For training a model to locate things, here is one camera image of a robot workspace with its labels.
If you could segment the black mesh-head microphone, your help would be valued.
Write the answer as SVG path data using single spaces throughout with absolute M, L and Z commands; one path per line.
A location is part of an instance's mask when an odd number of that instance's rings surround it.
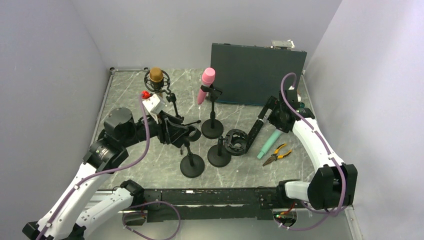
M 252 128 L 250 129 L 250 131 L 247 135 L 246 145 L 245 145 L 245 149 L 244 149 L 245 154 L 248 153 L 253 142 L 255 141 L 256 137 L 258 136 L 259 132 L 261 131 L 265 121 L 266 120 L 264 118 L 258 118 L 255 121 L 255 123 L 253 124 Z

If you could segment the black clip desk stand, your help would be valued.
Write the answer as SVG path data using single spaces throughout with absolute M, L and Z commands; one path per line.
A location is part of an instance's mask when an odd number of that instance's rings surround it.
M 172 143 L 175 147 L 186 147 L 187 154 L 180 162 L 180 171 L 187 178 L 197 178 L 205 170 L 205 162 L 201 156 L 191 151 L 191 142 L 197 141 L 202 133 L 193 125 L 184 127 L 184 133 Z

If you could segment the mint green microphone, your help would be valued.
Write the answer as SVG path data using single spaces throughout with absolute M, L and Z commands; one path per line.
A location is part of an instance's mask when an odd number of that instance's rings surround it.
M 278 138 L 280 137 L 280 135 L 283 132 L 279 129 L 276 129 L 271 135 L 270 137 L 266 140 L 266 142 L 262 145 L 261 149 L 259 150 L 256 158 L 257 159 L 261 159 L 270 149 L 271 147 L 274 145 L 274 143 L 278 140 Z

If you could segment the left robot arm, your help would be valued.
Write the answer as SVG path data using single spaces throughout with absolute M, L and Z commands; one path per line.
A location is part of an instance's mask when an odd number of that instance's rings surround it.
M 145 189 L 133 180 L 125 180 L 109 198 L 87 208 L 99 187 L 125 169 L 128 147 L 141 142 L 149 145 L 151 138 L 157 137 L 162 144 L 179 148 L 189 141 L 190 134 L 198 134 L 196 127 L 164 111 L 156 116 L 145 109 L 142 113 L 138 121 L 125 107 L 109 114 L 70 185 L 41 219 L 23 227 L 25 236 L 31 240 L 83 240 L 116 212 L 145 205 Z

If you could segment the black pink-mic desk stand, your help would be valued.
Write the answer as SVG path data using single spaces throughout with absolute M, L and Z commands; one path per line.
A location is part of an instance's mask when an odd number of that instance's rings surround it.
M 212 84 L 210 86 L 202 85 L 200 89 L 206 93 L 209 93 L 209 98 L 211 101 L 209 119 L 207 119 L 201 125 L 201 133 L 207 139 L 218 139 L 224 132 L 224 126 L 219 120 L 216 119 L 215 101 L 221 96 L 222 91 L 215 88 Z

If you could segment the pink microphone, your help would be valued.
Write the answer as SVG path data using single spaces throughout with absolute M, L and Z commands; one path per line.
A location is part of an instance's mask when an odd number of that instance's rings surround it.
M 197 95 L 197 104 L 201 105 L 207 95 L 207 92 L 202 90 L 202 87 L 210 87 L 210 85 L 214 82 L 216 76 L 216 71 L 212 67 L 208 67 L 204 70 L 204 72 L 201 75 L 201 87 L 199 89 L 198 95 Z

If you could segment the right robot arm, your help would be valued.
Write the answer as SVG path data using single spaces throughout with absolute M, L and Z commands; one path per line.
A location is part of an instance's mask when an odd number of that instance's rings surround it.
M 295 90 L 283 90 L 279 97 L 270 96 L 260 115 L 267 110 L 268 122 L 283 133 L 292 132 L 308 154 L 314 175 L 310 181 L 289 179 L 280 181 L 276 187 L 275 200 L 282 207 L 294 201 L 307 202 L 315 210 L 337 214 L 354 200 L 358 170 L 346 164 L 332 149 L 319 129 L 313 111 L 301 107 Z

